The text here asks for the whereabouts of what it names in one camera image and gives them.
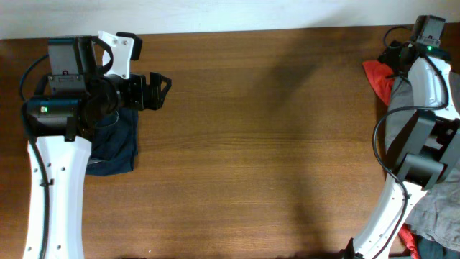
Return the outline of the grey shorts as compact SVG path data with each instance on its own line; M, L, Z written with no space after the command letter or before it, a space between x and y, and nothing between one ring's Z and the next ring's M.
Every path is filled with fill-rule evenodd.
M392 87L388 110L412 105L412 87L397 78ZM397 112L386 119L385 152L414 112ZM415 205L405 223L417 236L459 252L459 161L447 179L436 184Z

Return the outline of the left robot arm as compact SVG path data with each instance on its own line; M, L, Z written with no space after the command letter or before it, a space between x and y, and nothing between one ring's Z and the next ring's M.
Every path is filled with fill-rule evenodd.
M51 70L21 108L31 168L25 258L82 258L85 177L133 170L139 113L160 109L172 86L130 71L141 51L128 32L49 40Z

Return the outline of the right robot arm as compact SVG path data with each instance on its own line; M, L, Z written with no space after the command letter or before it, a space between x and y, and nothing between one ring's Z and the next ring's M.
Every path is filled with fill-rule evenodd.
M388 258L414 206L445 181L459 161L459 84L451 56L440 48L444 18L418 16L406 42L388 47L402 81L409 83L412 117L377 161L387 174L379 203L342 258Z

